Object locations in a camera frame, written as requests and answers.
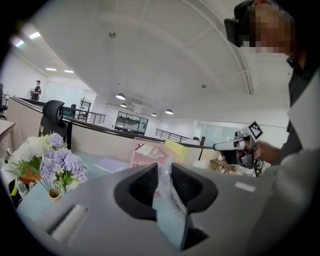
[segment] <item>flower bouquet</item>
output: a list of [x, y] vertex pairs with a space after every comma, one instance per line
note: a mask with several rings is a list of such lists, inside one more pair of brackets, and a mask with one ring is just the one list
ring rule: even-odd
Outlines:
[[17, 176], [31, 172], [51, 199], [58, 199], [61, 192], [73, 190], [87, 181], [87, 167], [66, 148], [57, 133], [43, 135], [41, 132], [40, 137], [29, 137], [12, 153], [9, 163]]

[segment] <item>desk partition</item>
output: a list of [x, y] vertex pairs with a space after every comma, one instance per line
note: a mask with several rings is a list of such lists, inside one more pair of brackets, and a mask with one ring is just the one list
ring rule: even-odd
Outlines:
[[[12, 132], [12, 150], [16, 150], [28, 137], [39, 134], [42, 109], [17, 97], [11, 97], [8, 103], [8, 121], [15, 122]], [[102, 126], [88, 124], [72, 118], [64, 118], [72, 127], [68, 133], [71, 136], [72, 151], [85, 152], [96, 156], [108, 156], [129, 163], [133, 152], [134, 138], [139, 137], [152, 141], [162, 139], [146, 137], [125, 131], [111, 130]], [[216, 159], [217, 152], [211, 148], [183, 144], [188, 148], [184, 164], [192, 165], [200, 159]]]

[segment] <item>vr headset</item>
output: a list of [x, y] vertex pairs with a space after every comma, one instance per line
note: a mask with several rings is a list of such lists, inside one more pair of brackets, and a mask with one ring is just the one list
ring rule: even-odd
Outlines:
[[233, 19], [226, 18], [224, 20], [226, 37], [236, 47], [243, 46], [244, 41], [249, 41], [250, 47], [256, 45], [256, 38], [250, 29], [250, 9], [254, 6], [254, 1], [244, 1], [234, 8]]

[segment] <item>black mesh chair back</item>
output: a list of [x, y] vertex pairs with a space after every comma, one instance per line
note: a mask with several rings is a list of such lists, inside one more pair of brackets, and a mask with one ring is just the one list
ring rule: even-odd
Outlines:
[[62, 120], [64, 104], [59, 100], [50, 100], [44, 104], [42, 108], [43, 117], [40, 123], [43, 126], [43, 135], [57, 133], [63, 138], [63, 141], [66, 141], [67, 124]]

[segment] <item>white ceiling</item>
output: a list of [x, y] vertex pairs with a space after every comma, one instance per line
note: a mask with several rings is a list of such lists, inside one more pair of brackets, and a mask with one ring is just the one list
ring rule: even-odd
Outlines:
[[[29, 38], [29, 35], [35, 32], [37, 32], [35, 27], [27, 23], [20, 34], [11, 39], [13, 45], [16, 45], [20, 40], [23, 40], [24, 44], [19, 47], [12, 47], [12, 50], [48, 76], [77, 79], [74, 73], [64, 72], [64, 70], [69, 70], [69, 67], [64, 64], [58, 55], [48, 46], [42, 36], [34, 39]], [[46, 70], [46, 68], [54, 68], [56, 71], [49, 71]]]
[[[119, 106], [115, 95], [124, 93], [127, 105], [142, 105], [148, 116], [167, 118], [164, 111], [177, 108], [174, 117], [185, 117], [190, 104], [197, 114], [208, 97], [277, 96], [286, 107], [292, 71], [285, 58], [239, 49], [226, 39], [223, 19], [233, 16], [238, 2], [55, 0], [31, 21], [41, 38], [24, 54], [41, 68], [74, 70], [111, 105]], [[40, 48], [43, 40], [50, 47]]]

